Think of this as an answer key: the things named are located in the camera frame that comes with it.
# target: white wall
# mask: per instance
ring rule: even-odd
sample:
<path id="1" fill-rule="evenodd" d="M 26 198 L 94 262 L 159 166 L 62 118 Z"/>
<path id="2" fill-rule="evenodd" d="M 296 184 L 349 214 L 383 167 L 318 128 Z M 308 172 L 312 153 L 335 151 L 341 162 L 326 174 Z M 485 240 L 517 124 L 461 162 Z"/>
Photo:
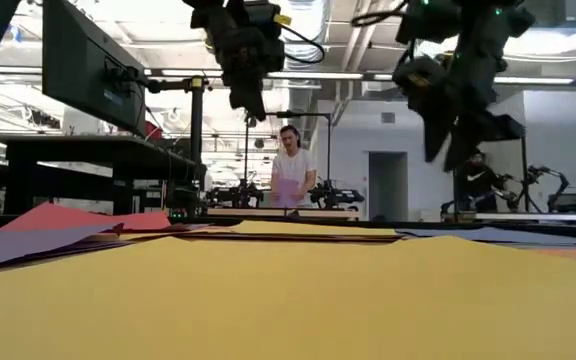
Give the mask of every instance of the white wall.
<path id="1" fill-rule="evenodd" d="M 576 92 L 526 91 L 529 164 L 547 166 L 566 175 L 576 193 Z M 548 195 L 559 186 L 556 178 L 544 176 L 531 188 L 531 195 L 546 209 Z"/>
<path id="2" fill-rule="evenodd" d="M 319 111 L 332 105 L 320 101 Z M 394 125 L 380 123 L 381 113 L 395 112 Z M 444 153 L 434 164 L 426 164 L 423 153 L 423 123 L 403 102 L 351 102 L 339 126 L 333 130 L 331 178 L 343 186 L 368 191 L 368 153 L 405 152 L 408 154 L 408 220 L 417 221 L 421 214 L 433 214 L 438 220 L 441 203 L 452 198 L 452 176 L 442 171 Z M 317 152 L 318 173 L 326 176 L 327 139 L 320 127 Z M 364 204 L 364 219 L 367 214 Z"/>

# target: dark hair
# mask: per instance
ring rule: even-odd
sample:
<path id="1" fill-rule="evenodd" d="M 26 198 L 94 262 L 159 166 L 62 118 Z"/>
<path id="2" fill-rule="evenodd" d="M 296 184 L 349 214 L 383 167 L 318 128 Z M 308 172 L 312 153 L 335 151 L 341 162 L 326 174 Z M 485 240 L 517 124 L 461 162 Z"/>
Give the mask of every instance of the dark hair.
<path id="1" fill-rule="evenodd" d="M 279 130 L 279 134 L 283 134 L 286 131 L 292 131 L 293 134 L 297 137 L 297 147 L 301 147 L 301 134 L 299 134 L 299 130 L 292 125 L 286 125 Z"/>

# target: person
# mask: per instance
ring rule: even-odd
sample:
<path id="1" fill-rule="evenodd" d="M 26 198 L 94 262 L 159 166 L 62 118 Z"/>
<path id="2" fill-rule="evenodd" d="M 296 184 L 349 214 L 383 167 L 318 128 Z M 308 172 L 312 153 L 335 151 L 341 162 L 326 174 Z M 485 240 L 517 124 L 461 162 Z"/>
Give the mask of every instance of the person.
<path id="1" fill-rule="evenodd" d="M 477 212 L 497 212 L 497 199 L 491 192 L 494 189 L 505 191 L 504 181 L 488 165 L 486 155 L 477 150 L 460 169 L 457 170 L 457 197 L 461 199 L 461 210 Z M 470 209 L 472 199 L 481 198 Z"/>
<path id="2" fill-rule="evenodd" d="M 286 125 L 279 131 L 284 150 L 275 156 L 272 162 L 272 177 L 270 180 L 273 202 L 279 200 L 279 180 L 297 182 L 297 192 L 293 198 L 298 207 L 311 207 L 308 196 L 317 180 L 317 167 L 310 153 L 301 148 L 301 135 L 297 128 Z"/>

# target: white t-shirt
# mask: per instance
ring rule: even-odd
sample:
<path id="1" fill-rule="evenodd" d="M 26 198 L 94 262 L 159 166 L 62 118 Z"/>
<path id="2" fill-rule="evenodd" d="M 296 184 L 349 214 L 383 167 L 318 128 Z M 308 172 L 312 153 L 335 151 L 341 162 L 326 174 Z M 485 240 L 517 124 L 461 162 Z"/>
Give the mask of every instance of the white t-shirt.
<path id="1" fill-rule="evenodd" d="M 306 172 L 317 170 L 317 164 L 308 150 L 299 149 L 295 156 L 290 157 L 285 151 L 280 151 L 272 161 L 272 173 L 280 179 L 299 182 L 299 188 L 306 182 Z M 310 204 L 308 196 L 299 203 Z"/>

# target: workbench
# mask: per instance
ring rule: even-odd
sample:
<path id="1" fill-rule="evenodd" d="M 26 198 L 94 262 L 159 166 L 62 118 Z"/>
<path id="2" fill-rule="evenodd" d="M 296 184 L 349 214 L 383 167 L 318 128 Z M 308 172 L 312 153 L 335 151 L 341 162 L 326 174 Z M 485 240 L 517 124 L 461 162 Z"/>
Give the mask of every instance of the workbench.
<path id="1" fill-rule="evenodd" d="M 0 188 L 8 186 L 10 168 L 0 164 Z M 60 167 L 37 165 L 34 176 L 40 186 L 33 188 L 33 196 L 69 199 L 112 201 L 112 178 Z"/>
<path id="2" fill-rule="evenodd" d="M 281 219 L 284 217 L 299 217 L 305 219 L 332 219 L 332 220 L 358 220 L 359 211 L 345 209 L 317 209 L 317 208 L 297 208 L 297 209 L 279 209 L 279 208 L 208 208 L 208 216 L 221 216 L 228 218 L 263 218 L 263 219 Z"/>
<path id="3" fill-rule="evenodd" d="M 0 136 L 6 144 L 8 180 L 4 213 L 22 214 L 33 207 L 33 197 L 45 186 L 37 162 L 85 162 L 112 168 L 111 190 L 105 188 L 104 199 L 110 195 L 114 214 L 132 212 L 134 180 L 174 180 L 190 185 L 195 164 L 164 148 L 131 136 Z M 95 191 L 85 183 L 67 184 Z"/>

